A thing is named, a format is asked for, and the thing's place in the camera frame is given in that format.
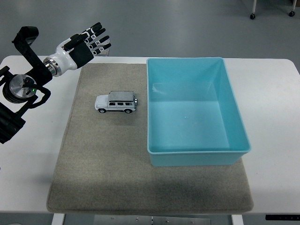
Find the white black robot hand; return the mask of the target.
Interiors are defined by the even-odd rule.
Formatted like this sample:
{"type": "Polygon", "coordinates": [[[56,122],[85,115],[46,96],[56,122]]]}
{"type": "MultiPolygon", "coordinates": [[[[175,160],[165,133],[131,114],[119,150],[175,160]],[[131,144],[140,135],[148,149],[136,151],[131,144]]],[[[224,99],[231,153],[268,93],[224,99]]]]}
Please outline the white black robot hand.
{"type": "Polygon", "coordinates": [[[102,36],[104,32],[105,28],[97,22],[60,43],[52,59],[56,61],[61,72],[81,68],[95,56],[105,55],[112,45],[108,35],[102,36]]]}

